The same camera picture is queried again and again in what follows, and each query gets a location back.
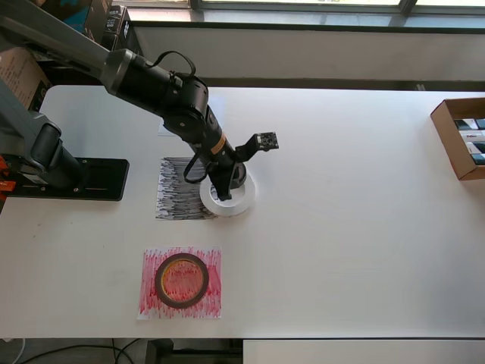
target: tape roll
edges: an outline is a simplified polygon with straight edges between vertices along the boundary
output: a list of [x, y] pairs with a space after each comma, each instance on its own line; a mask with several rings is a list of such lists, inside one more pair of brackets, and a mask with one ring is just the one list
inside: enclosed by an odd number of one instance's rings
[[256, 199], [256, 185], [249, 172], [246, 181], [240, 188], [231, 190], [232, 199], [220, 201], [210, 178], [200, 183], [200, 199], [204, 206], [218, 216], [236, 216], [254, 205]]
[[207, 266], [198, 256], [189, 253], [173, 254], [166, 258], [155, 276], [158, 298], [174, 309], [194, 306], [203, 298], [208, 285]]

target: white table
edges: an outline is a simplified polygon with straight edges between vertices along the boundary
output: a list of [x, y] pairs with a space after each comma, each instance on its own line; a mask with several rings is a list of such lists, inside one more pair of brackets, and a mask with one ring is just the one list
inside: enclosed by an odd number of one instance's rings
[[[212, 89], [233, 146], [276, 131], [236, 218], [156, 221], [159, 159], [191, 155], [101, 87], [42, 111], [75, 156], [130, 161], [121, 202], [8, 199], [0, 337], [485, 335], [485, 181], [459, 182], [429, 118], [473, 93]], [[142, 254], [221, 246], [222, 318], [137, 321]]]
[[244, 340], [245, 364], [483, 364], [482, 340]]

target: paper sheet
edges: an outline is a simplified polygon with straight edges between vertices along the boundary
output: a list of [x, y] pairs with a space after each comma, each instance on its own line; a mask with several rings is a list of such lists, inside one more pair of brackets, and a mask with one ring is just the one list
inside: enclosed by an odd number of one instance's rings
[[[183, 170], [189, 164], [190, 159], [192, 158], [171, 157], [161, 159], [155, 218], [161, 220], [201, 220], [215, 217], [200, 200], [200, 185], [188, 184], [183, 179]], [[202, 163], [197, 161], [187, 177], [196, 179], [202, 177], [204, 173]]]
[[[226, 100], [222, 96], [209, 96], [209, 106], [212, 112], [217, 118], [217, 122], [221, 127], [224, 125], [224, 116], [226, 112]], [[171, 133], [164, 128], [164, 119], [160, 120], [160, 125], [158, 126], [158, 136], [159, 137], [176, 137], [175, 134]]]
[[[209, 285], [204, 297], [188, 309], [173, 309], [162, 303], [155, 292], [155, 275], [160, 264], [169, 256], [190, 253], [207, 266]], [[142, 286], [139, 292], [138, 319], [219, 319], [221, 317], [221, 248], [199, 249], [194, 246], [147, 249], [143, 256]]]

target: red scribbled paper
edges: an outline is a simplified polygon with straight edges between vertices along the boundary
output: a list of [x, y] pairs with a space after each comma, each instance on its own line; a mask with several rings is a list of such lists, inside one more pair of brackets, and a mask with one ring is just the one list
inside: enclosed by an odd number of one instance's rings
[[[188, 309], [172, 309], [162, 303], [155, 291], [155, 275], [169, 256], [190, 253], [207, 265], [209, 285], [204, 297]], [[199, 249], [194, 246], [147, 249], [143, 256], [142, 287], [139, 292], [138, 319], [219, 319], [221, 317], [221, 248]]]

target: black cable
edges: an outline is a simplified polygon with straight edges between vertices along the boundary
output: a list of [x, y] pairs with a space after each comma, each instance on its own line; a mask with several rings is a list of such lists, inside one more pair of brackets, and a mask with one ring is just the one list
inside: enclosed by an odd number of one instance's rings
[[111, 345], [113, 346], [113, 359], [116, 361], [116, 350], [114, 349], [116, 346], [114, 345], [114, 339], [111, 339]]
[[211, 165], [210, 162], [207, 165], [207, 167], [204, 168], [204, 175], [202, 177], [197, 178], [195, 180], [190, 180], [189, 178], [187, 178], [187, 175], [189, 175], [190, 170], [192, 169], [194, 164], [197, 162], [197, 159], [199, 159], [200, 153], [201, 153], [201, 150], [198, 149], [197, 152], [195, 153], [195, 155], [192, 157], [192, 159], [190, 159], [189, 164], [183, 170], [183, 180], [186, 181], [188, 184], [198, 184], [199, 182], [202, 182], [207, 177], [207, 171], [208, 171], [208, 169]]
[[192, 62], [188, 57], [186, 57], [185, 55], [183, 55], [182, 53], [179, 53], [177, 51], [163, 52], [161, 55], [158, 56], [157, 60], [155, 62], [153, 62], [153, 64], [147, 65], [146, 67], [147, 68], [153, 68], [154, 66], [158, 65], [161, 62], [162, 59], [164, 59], [167, 55], [169, 55], [171, 53], [175, 53], [176, 55], [179, 55], [180, 57], [182, 57], [183, 59], [186, 60], [186, 62], [190, 66], [189, 77], [192, 77], [194, 74], [196, 74], [197, 68], [196, 68], [196, 65], [194, 64], [194, 62]]
[[112, 347], [112, 346], [108, 346], [108, 345], [71, 345], [70, 347], [62, 347], [60, 349], [50, 350], [50, 351], [46, 351], [44, 353], [40, 353], [40, 354], [35, 355], [35, 356], [33, 356], [33, 357], [31, 357], [31, 358], [29, 358], [27, 360], [24, 360], [23, 362], [19, 362], [18, 364], [27, 364], [28, 362], [32, 362], [33, 360], [38, 359], [41, 356], [46, 356], [46, 355], [49, 355], [49, 354], [58, 353], [60, 351], [65, 351], [65, 350], [69, 350], [69, 349], [75, 349], [77, 347], [95, 347], [95, 348], [98, 348], [98, 349], [114, 349], [114, 350], [118, 350], [119, 351], [119, 354], [118, 354], [118, 357], [117, 358], [119, 358], [120, 355], [123, 354], [128, 359], [128, 361], [130, 362], [130, 364], [135, 364], [135, 362], [130, 358], [130, 356], [124, 352], [124, 349], [120, 349], [119, 347]]
[[121, 353], [124, 353], [127, 356], [127, 354], [124, 351], [128, 348], [129, 345], [136, 343], [138, 340], [140, 340], [140, 339], [135, 339], [135, 340], [129, 342], [128, 344], [126, 344], [123, 347], [123, 349], [121, 349], [121, 351], [118, 353], [116, 359], [114, 360], [114, 364], [118, 364], [118, 360], [120, 359]]

